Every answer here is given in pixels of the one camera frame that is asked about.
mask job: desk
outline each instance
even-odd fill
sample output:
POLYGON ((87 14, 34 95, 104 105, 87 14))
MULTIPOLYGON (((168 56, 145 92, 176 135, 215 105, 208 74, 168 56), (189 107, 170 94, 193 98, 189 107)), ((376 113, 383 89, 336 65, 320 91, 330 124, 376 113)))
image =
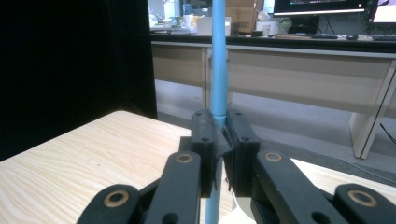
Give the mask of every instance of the desk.
MULTIPOLYGON (((118 111, 2 161, 0 223, 75 223, 100 190, 114 184, 142 189, 160 177, 179 137, 189 135, 190 130, 118 111)), ((327 191, 358 179, 396 203, 395 188, 301 164, 327 191)), ((220 217, 232 210, 232 195, 222 186, 220 217)))
MULTIPOLYGON (((154 76, 202 87, 209 106, 210 39, 152 40, 154 76)), ((227 37, 226 48, 230 92, 353 112, 357 158, 367 157, 381 119, 396 118, 396 43, 227 37)))

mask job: blue pole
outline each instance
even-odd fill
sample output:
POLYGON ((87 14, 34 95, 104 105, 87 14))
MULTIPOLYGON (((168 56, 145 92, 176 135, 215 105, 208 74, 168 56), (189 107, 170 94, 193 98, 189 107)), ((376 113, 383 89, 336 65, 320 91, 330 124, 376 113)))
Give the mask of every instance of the blue pole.
MULTIPOLYGON (((213 1, 212 17, 212 97, 211 112, 219 126, 223 128, 227 114, 228 75, 225 50, 225 0, 213 1)), ((216 171, 218 190, 212 189, 210 198, 206 200, 205 223, 219 222, 219 201, 221 189, 222 160, 219 160, 216 171)))

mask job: computer monitor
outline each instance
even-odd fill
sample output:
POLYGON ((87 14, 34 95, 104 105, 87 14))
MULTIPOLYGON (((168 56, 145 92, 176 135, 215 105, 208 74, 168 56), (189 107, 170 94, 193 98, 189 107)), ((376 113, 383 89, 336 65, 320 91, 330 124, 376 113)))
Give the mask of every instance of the computer monitor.
POLYGON ((276 0, 274 17, 363 12, 366 3, 367 0, 276 0))
POLYGON ((369 22, 396 25, 396 0, 374 0, 369 22))

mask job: light wood tabletop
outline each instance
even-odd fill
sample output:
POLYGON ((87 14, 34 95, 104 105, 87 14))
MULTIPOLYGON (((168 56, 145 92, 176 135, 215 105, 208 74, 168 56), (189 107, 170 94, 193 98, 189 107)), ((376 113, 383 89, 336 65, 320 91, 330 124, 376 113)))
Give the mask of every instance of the light wood tabletop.
MULTIPOLYGON (((191 131, 118 111, 0 162, 0 223, 76 223, 100 190, 114 184, 142 189, 159 178, 180 136, 191 131)), ((396 203, 395 188, 295 161, 321 188, 363 182, 396 203)), ((219 218, 232 211, 222 181, 219 218)), ((205 212, 202 200, 201 222, 205 212)))

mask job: floor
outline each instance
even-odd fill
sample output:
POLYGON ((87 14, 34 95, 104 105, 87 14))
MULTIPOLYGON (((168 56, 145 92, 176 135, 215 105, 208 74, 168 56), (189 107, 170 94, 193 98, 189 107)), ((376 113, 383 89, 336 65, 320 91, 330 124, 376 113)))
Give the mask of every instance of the floor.
MULTIPOLYGON (((191 127, 203 108, 201 88, 156 80, 159 120, 191 127)), ((230 108, 243 112, 263 147, 290 157, 396 187, 396 145, 381 129, 366 160, 353 156, 351 112, 233 93, 230 108)), ((396 136, 396 119, 382 124, 396 136)))

